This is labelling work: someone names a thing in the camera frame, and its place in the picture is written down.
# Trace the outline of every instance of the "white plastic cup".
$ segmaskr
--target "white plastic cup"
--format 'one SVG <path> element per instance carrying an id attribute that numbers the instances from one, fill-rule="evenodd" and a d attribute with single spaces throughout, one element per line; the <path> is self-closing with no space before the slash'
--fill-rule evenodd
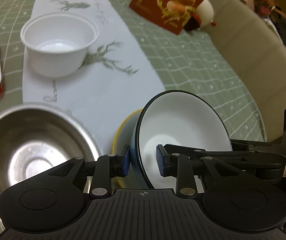
<path id="1" fill-rule="evenodd" d="M 21 30 L 30 67 L 51 78 L 67 76 L 82 65 L 98 37 L 91 20 L 70 13 L 50 13 L 27 21 Z"/>

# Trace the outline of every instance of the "crosshair marking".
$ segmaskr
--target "crosshair marking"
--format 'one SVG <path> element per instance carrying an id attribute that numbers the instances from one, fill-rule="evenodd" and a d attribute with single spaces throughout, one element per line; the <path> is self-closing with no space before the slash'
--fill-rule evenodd
<path id="1" fill-rule="evenodd" d="M 141 193 L 140 193 L 140 195 L 142 195 L 142 196 L 146 196 L 146 195 L 148 195 L 148 193 L 146 192 L 146 191 L 142 191 Z"/>

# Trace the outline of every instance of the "round black joint cover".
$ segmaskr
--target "round black joint cover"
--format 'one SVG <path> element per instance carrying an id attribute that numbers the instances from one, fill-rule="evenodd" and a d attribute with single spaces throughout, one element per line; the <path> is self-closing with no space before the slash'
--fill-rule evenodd
<path id="1" fill-rule="evenodd" d="M 242 188 L 231 193 L 230 201 L 238 208 L 245 210 L 256 210 L 266 205 L 267 198 L 258 190 Z"/>
<path id="2" fill-rule="evenodd" d="M 23 207 L 32 210 L 42 210 L 53 206 L 57 201 L 57 195 L 48 189 L 32 189 L 24 193 L 20 198 Z"/>

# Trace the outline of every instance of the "food picture on box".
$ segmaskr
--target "food picture on box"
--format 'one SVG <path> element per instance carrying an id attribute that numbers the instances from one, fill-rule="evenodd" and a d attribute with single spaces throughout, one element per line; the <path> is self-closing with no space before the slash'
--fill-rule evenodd
<path id="1" fill-rule="evenodd" d="M 201 25 L 197 8 L 202 2 L 203 0 L 132 0 L 129 6 L 151 22 L 179 34 L 191 17 L 196 19 L 198 27 Z"/>

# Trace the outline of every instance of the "red flower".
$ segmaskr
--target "red flower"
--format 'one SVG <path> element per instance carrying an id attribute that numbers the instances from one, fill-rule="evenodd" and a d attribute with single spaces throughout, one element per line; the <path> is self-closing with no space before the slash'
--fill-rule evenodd
<path id="1" fill-rule="evenodd" d="M 271 10 L 269 7 L 266 7 L 266 6 L 259 7 L 258 15 L 262 17 L 266 17 L 266 16 L 269 16 L 270 14 L 271 14 Z"/>

